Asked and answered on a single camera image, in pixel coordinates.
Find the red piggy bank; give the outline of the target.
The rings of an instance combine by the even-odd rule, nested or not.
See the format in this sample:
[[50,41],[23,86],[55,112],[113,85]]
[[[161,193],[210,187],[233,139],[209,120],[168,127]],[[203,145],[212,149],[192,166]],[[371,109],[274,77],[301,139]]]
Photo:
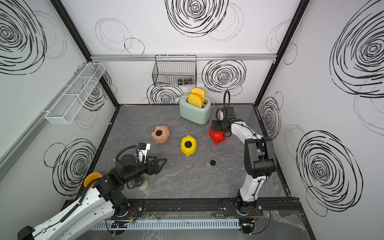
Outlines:
[[226,140],[226,133],[220,131],[214,131],[212,127],[210,127],[209,131],[210,138],[214,141],[215,145],[218,146],[221,142]]

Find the pink piggy bank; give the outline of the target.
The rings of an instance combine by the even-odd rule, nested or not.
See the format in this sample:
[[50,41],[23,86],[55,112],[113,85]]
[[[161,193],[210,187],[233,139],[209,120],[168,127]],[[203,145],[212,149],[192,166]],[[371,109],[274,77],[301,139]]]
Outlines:
[[151,136],[156,144],[164,144],[170,138],[171,132],[167,126],[156,126]]

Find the yellow piggy bank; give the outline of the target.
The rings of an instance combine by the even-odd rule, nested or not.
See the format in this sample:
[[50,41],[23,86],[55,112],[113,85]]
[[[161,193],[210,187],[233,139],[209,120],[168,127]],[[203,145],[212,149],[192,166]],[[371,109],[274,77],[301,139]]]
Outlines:
[[181,141],[181,151],[184,155],[189,157],[197,150],[197,140],[192,136],[186,136]]

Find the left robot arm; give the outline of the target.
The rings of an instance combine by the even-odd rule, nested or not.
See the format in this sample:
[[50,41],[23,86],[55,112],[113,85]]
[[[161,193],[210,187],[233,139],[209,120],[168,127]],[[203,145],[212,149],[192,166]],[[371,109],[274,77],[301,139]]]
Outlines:
[[116,157],[115,167],[92,180],[81,197],[46,222],[21,229],[19,240],[74,240],[96,224],[116,214],[126,215],[129,202],[122,194],[124,186],[144,174],[157,175],[166,158],[136,158],[131,154]]

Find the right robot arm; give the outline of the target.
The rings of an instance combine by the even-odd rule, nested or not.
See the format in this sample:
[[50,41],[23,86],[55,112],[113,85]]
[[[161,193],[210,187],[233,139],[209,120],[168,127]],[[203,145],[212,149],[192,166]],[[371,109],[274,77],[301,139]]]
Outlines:
[[252,206],[257,209],[260,205],[258,198],[261,187],[277,168],[272,138],[257,134],[242,119],[236,117],[233,107],[217,109],[209,135],[215,145],[232,136],[244,144],[244,167],[247,175],[238,190],[236,207],[242,215],[242,208]]

